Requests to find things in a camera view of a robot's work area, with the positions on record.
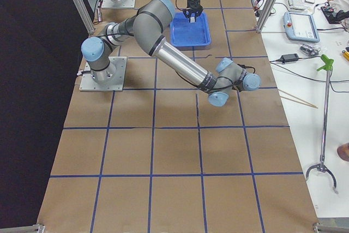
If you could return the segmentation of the blue plastic tray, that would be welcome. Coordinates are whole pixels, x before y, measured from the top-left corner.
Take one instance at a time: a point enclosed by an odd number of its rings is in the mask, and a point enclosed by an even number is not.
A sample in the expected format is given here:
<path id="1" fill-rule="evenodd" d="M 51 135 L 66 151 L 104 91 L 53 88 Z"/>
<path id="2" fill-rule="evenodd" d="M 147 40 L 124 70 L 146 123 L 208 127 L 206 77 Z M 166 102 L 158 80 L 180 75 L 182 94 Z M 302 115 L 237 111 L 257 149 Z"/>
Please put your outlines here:
<path id="1" fill-rule="evenodd" d="M 190 22 L 183 13 L 176 13 L 170 23 L 171 44 L 178 49 L 205 49 L 211 44 L 208 18 L 203 12 L 196 22 Z"/>

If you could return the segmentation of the teach pendant tablet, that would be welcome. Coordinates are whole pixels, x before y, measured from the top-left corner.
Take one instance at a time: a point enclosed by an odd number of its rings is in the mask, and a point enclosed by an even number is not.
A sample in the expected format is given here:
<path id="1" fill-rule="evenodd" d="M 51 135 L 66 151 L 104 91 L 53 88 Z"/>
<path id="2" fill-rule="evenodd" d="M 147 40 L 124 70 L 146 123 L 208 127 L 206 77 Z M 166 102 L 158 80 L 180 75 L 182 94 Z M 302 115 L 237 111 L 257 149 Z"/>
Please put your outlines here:
<path id="1" fill-rule="evenodd" d="M 284 13 L 282 21 L 286 36 L 289 40 L 307 43 L 320 42 L 320 37 L 312 15 L 287 11 Z"/>

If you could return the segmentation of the wooden chopstick pair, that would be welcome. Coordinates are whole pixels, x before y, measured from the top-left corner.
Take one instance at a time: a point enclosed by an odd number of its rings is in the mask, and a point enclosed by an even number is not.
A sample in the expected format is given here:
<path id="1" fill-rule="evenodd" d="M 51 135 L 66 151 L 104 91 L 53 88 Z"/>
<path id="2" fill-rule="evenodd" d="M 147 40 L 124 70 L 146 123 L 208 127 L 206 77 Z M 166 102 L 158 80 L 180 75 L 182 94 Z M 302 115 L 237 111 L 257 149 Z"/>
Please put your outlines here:
<path id="1" fill-rule="evenodd" d="M 280 97 L 283 98 L 283 99 L 286 99 L 286 100 L 289 100 L 289 101 L 292 101 L 292 102 L 295 102 L 295 103 L 298 103 L 298 104 L 302 104 L 302 105 L 305 105 L 305 106 L 308 106 L 308 107 L 311 107 L 311 108 L 315 108 L 315 109 L 318 109 L 318 106 L 304 100 L 304 99 L 301 99 L 299 97 L 296 97 L 295 95 L 292 95 L 286 91 L 283 91 L 281 89 L 278 89 L 279 93 L 280 93 Z"/>

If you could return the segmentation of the black power adapter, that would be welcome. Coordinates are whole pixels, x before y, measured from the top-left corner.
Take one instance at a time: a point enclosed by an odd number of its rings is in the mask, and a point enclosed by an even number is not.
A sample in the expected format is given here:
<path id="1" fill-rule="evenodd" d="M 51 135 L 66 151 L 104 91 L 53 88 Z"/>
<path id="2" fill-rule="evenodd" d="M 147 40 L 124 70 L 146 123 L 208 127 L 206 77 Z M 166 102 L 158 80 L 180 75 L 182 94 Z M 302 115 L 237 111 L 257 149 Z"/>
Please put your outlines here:
<path id="1" fill-rule="evenodd" d="M 280 57 L 280 61 L 285 64 L 285 63 L 291 63 L 291 62 L 296 62 L 299 60 L 299 56 L 296 53 L 292 53 L 292 54 L 286 54 L 286 55 L 282 55 Z"/>

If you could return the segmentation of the green handled reacher grabber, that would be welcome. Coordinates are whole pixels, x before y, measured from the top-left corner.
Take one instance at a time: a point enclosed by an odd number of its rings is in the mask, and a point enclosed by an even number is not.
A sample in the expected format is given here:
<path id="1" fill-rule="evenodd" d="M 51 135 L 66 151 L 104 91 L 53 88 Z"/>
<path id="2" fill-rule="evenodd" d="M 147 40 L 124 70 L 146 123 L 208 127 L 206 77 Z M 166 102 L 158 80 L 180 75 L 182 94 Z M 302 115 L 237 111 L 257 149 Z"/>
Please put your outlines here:
<path id="1" fill-rule="evenodd" d="M 319 163 L 314 164 L 310 166 L 305 174 L 306 180 L 308 180 L 310 172 L 314 169 L 316 169 L 318 172 L 321 173 L 328 173 L 332 180 L 333 180 L 333 186 L 332 190 L 335 194 L 338 193 L 336 187 L 337 187 L 337 181 L 334 176 L 334 174 L 326 167 L 325 165 L 325 155 L 326 155 L 326 141 L 327 141 L 327 120 L 328 120 L 328 106 L 329 106 L 329 89 L 330 89 L 330 76 L 333 71 L 333 63 L 334 60 L 329 58 L 327 55 L 322 54 L 320 59 L 324 63 L 323 66 L 317 69 L 317 71 L 325 70 L 326 71 L 326 86 L 325 86 L 325 94 L 324 94 L 324 109 L 323 109 L 323 129 L 322 129 L 322 140 L 321 140 L 321 151 L 320 151 L 320 157 L 319 157 Z"/>

